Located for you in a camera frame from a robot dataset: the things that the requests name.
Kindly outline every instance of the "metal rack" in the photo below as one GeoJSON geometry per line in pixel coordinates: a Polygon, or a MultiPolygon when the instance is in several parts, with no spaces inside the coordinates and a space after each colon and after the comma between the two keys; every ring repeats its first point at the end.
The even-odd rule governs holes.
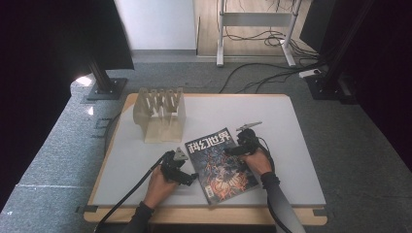
{"type": "Polygon", "coordinates": [[[217,65],[223,66],[223,27],[224,26],[276,26],[288,27],[285,40],[281,40],[282,50],[288,64],[295,66],[289,43],[293,33],[294,24],[298,16],[301,0],[296,0],[291,13],[226,13],[224,11],[224,1],[221,0],[220,10],[220,32],[218,40],[217,65]]]}

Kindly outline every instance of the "magazine cover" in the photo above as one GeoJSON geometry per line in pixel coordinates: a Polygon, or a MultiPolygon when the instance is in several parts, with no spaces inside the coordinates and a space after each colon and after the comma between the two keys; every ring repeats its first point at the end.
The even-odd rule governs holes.
{"type": "Polygon", "coordinates": [[[225,148],[237,145],[227,128],[185,143],[194,170],[210,205],[218,204],[258,185],[252,171],[237,156],[226,156],[225,148]]]}

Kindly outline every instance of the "wire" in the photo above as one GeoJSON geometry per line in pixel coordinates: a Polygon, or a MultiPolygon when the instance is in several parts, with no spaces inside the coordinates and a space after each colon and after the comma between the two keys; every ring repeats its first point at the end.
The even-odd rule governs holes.
{"type": "Polygon", "coordinates": [[[218,32],[221,32],[221,29],[219,29],[219,0],[216,0],[216,23],[218,24],[218,32]]]}
{"type": "Polygon", "coordinates": [[[243,12],[246,12],[245,9],[243,9],[243,7],[242,7],[242,2],[241,2],[241,0],[239,0],[239,5],[240,5],[240,8],[242,8],[243,12]]]}
{"type": "Polygon", "coordinates": [[[297,73],[299,73],[299,72],[303,72],[303,71],[315,69],[315,68],[320,67],[320,66],[323,66],[323,65],[325,65],[325,64],[326,64],[326,63],[325,63],[324,61],[321,61],[321,62],[316,62],[316,63],[314,63],[314,64],[307,65],[307,66],[305,66],[305,67],[300,67],[300,68],[284,67],[284,66],[279,66],[279,65],[274,65],[274,64],[266,64],[266,63],[249,63],[249,64],[243,64],[243,65],[240,65],[239,67],[237,67],[236,69],[234,69],[234,70],[229,74],[229,76],[226,78],[226,81],[224,82],[224,84],[223,84],[221,90],[219,91],[219,93],[222,93],[222,92],[223,92],[223,90],[226,88],[226,86],[227,86],[227,84],[229,83],[229,81],[230,81],[230,79],[232,78],[232,76],[233,76],[238,70],[240,70],[241,68],[244,68],[244,67],[246,67],[246,66],[263,65],[263,66],[271,66],[271,67],[276,67],[276,68],[281,68],[281,69],[288,69],[288,70],[290,70],[290,71],[289,71],[289,72],[282,72],[282,73],[279,73],[279,74],[270,76],[270,77],[265,78],[265,79],[262,79],[262,80],[260,80],[260,81],[258,81],[258,82],[247,83],[242,89],[236,91],[235,93],[239,93],[239,92],[241,92],[241,91],[245,91],[246,89],[248,89],[248,88],[250,88],[250,87],[252,87],[252,86],[255,86],[255,85],[257,85],[257,89],[256,89],[255,93],[258,93],[258,90],[260,89],[260,87],[261,87],[262,85],[264,85],[265,83],[284,83],[284,82],[288,79],[288,77],[290,77],[290,76],[293,75],[293,74],[297,74],[297,73]],[[273,79],[276,79],[276,78],[279,78],[279,77],[283,77],[283,76],[286,76],[286,77],[285,77],[282,81],[272,81],[273,79]]]}
{"type": "Polygon", "coordinates": [[[229,76],[226,78],[226,81],[224,82],[224,85],[223,85],[223,87],[221,88],[221,90],[219,91],[219,93],[222,93],[222,92],[223,92],[223,90],[224,90],[225,87],[227,86],[230,78],[232,77],[232,75],[233,75],[234,73],[236,73],[236,71],[238,71],[239,69],[241,69],[241,68],[243,68],[243,67],[252,66],[252,65],[271,66],[271,67],[276,67],[276,68],[281,68],[281,69],[292,69],[292,70],[295,69],[295,68],[293,68],[293,67],[285,67],[285,66],[279,66],[279,65],[274,65],[274,64],[266,64],[266,63],[248,63],[248,64],[243,64],[243,65],[237,67],[236,69],[234,69],[234,70],[229,74],[229,76]]]}
{"type": "MultiPolygon", "coordinates": [[[[278,0],[278,2],[277,2],[277,4],[276,4],[276,10],[275,10],[275,12],[278,12],[278,10],[279,10],[279,3],[280,3],[281,1],[280,0],[278,0]]],[[[273,0],[273,2],[272,2],[272,4],[267,8],[267,12],[269,12],[269,10],[270,10],[270,8],[273,6],[275,4],[275,0],[273,0]]]]}
{"type": "Polygon", "coordinates": [[[270,166],[272,167],[272,172],[275,173],[275,162],[273,161],[272,155],[270,155],[270,150],[269,150],[269,146],[266,144],[266,141],[264,141],[264,139],[257,137],[258,139],[262,140],[264,142],[265,145],[265,149],[264,152],[267,156],[267,160],[269,160],[270,162],[270,166]]]}
{"type": "Polygon", "coordinates": [[[285,233],[292,233],[289,228],[276,216],[275,212],[270,205],[269,198],[267,198],[267,209],[269,209],[269,213],[272,215],[273,219],[275,219],[276,224],[278,224],[285,233]]]}
{"type": "Polygon", "coordinates": [[[137,188],[140,187],[140,185],[142,185],[142,183],[148,178],[148,176],[155,169],[155,167],[160,164],[160,162],[161,162],[161,160],[163,159],[164,156],[165,156],[165,154],[151,167],[151,169],[149,169],[149,171],[145,174],[145,176],[143,176],[143,178],[132,189],[130,189],[130,191],[127,192],[127,194],[123,198],[121,198],[121,200],[118,202],[118,204],[116,204],[112,208],[112,210],[110,210],[105,216],[103,216],[103,218],[99,221],[99,223],[97,223],[96,228],[94,228],[94,232],[97,232],[100,229],[100,227],[102,226],[102,224],[107,220],[107,218],[109,218],[109,216],[111,216],[112,213],[114,213],[121,206],[121,204],[123,204],[123,202],[127,198],[129,198],[129,196],[131,196],[131,194],[133,194],[133,192],[135,192],[137,190],[137,188]]]}
{"type": "Polygon", "coordinates": [[[251,37],[241,37],[241,36],[236,36],[236,35],[231,35],[227,32],[227,28],[226,28],[226,35],[225,37],[229,38],[232,41],[264,41],[267,40],[268,37],[270,37],[270,35],[268,37],[265,38],[257,38],[265,33],[271,33],[271,35],[273,36],[282,36],[283,34],[281,32],[278,31],[272,31],[272,30],[267,30],[267,31],[263,31],[259,34],[257,34],[256,36],[251,36],[251,37]]]}
{"type": "Polygon", "coordinates": [[[288,8],[286,8],[286,7],[285,7],[286,1],[284,1],[284,7],[279,7],[279,6],[278,6],[278,8],[281,8],[281,9],[283,9],[284,11],[288,11],[289,9],[291,9],[291,12],[293,12],[294,2],[295,2],[295,0],[292,1],[292,4],[291,4],[288,8]]]}

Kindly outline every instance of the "sleeve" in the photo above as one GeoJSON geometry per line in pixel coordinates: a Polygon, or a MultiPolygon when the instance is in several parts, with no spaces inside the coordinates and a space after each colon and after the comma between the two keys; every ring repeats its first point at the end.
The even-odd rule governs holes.
{"type": "Polygon", "coordinates": [[[136,209],[136,213],[121,233],[147,232],[148,222],[154,211],[155,210],[146,206],[145,203],[140,202],[139,207],[136,209]]]}
{"type": "Polygon", "coordinates": [[[263,188],[266,189],[268,193],[272,192],[275,185],[279,185],[280,183],[279,178],[276,177],[276,174],[274,174],[273,172],[267,172],[262,174],[260,176],[260,180],[263,184],[263,188]]]}

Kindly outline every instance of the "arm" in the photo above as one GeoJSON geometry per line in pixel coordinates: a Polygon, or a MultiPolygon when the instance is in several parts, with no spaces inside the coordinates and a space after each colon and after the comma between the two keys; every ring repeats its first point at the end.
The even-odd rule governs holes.
{"type": "Polygon", "coordinates": [[[167,182],[160,171],[160,166],[157,166],[149,181],[145,199],[140,203],[135,215],[123,229],[122,233],[146,232],[149,219],[152,217],[155,207],[166,199],[178,185],[176,182],[167,182]]]}
{"type": "Polygon", "coordinates": [[[248,163],[249,167],[260,175],[263,188],[267,192],[269,212],[277,223],[277,232],[304,233],[305,230],[279,187],[279,179],[272,171],[263,150],[257,150],[252,155],[242,155],[240,159],[248,163]]]}

